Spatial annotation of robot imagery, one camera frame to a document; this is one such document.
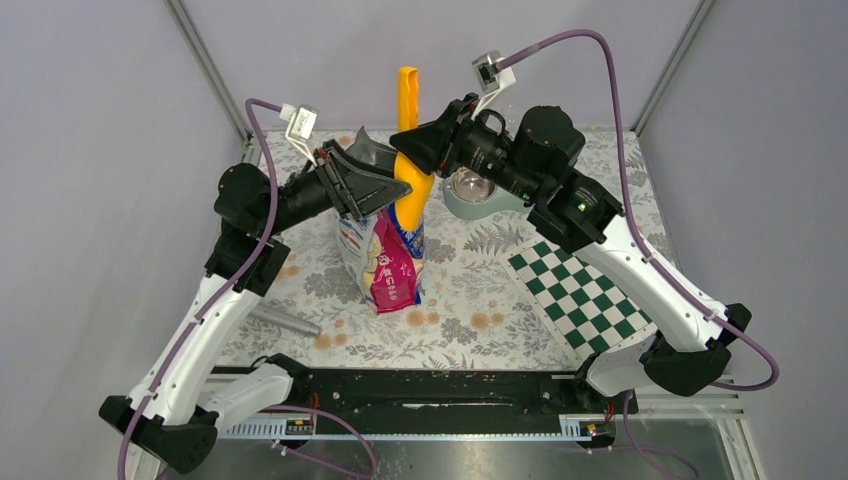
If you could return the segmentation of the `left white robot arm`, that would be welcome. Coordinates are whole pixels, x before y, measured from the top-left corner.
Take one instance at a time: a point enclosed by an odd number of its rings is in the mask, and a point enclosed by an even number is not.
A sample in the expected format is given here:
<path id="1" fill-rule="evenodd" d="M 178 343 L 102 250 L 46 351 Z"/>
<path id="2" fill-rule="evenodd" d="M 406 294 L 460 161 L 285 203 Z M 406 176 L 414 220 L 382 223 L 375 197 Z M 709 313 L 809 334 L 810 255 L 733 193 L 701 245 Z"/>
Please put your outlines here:
<path id="1" fill-rule="evenodd" d="M 389 169 L 360 162 L 335 141 L 317 149 L 306 169 L 280 183 L 272 163 L 240 163 L 218 183 L 222 227 L 193 302 L 144 379 L 128 394 L 107 397 L 100 417 L 172 470 L 187 474 L 219 436 L 252 415 L 309 401 L 307 370 L 269 359 L 230 385 L 206 392 L 224 346 L 269 292 L 290 250 L 279 235 L 328 210 L 360 220 L 407 195 Z"/>

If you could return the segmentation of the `pink pet food bag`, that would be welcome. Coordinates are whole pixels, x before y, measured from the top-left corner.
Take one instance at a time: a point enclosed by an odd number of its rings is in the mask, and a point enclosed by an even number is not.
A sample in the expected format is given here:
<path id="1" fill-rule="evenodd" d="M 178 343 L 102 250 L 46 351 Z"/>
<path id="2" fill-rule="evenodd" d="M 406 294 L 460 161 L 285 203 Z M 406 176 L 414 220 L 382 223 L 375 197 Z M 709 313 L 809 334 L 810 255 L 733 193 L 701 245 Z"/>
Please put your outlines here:
<path id="1" fill-rule="evenodd" d="M 377 313 L 421 303 L 423 227 L 402 229 L 394 203 L 361 220 L 339 217 L 337 244 L 346 271 Z"/>

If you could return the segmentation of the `orange plastic scoop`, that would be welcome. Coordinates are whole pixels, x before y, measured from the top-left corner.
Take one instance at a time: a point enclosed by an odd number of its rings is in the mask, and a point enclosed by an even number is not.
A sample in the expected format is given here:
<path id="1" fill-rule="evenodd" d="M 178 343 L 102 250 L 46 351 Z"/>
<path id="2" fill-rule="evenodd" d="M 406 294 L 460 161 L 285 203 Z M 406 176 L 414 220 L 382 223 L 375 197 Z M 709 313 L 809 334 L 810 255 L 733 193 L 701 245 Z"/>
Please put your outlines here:
<path id="1" fill-rule="evenodd" d="M 405 132 L 418 126 L 418 69 L 404 66 L 397 73 L 397 129 Z M 397 153 L 394 176 L 409 184 L 411 192 L 395 203 L 395 215 L 402 230 L 416 230 L 422 220 L 434 184 L 434 176 L 420 171 L 401 152 Z"/>

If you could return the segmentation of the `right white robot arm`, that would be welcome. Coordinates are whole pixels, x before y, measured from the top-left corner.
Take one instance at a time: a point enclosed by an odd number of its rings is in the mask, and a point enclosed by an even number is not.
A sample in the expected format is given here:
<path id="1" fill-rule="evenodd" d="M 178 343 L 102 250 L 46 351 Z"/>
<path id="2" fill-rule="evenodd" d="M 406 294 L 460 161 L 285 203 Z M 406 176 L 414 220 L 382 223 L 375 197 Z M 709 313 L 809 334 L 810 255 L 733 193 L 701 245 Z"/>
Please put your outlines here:
<path id="1" fill-rule="evenodd" d="M 561 108 L 532 107 L 509 133 L 471 94 L 389 142 L 427 174 L 466 168 L 520 199 L 539 234 L 608 277 L 655 324 L 649 338 L 583 362 L 573 386 L 583 410 L 645 385 L 687 397 L 718 384 L 750 311 L 711 299 L 638 239 L 622 203 L 577 170 L 585 138 Z"/>

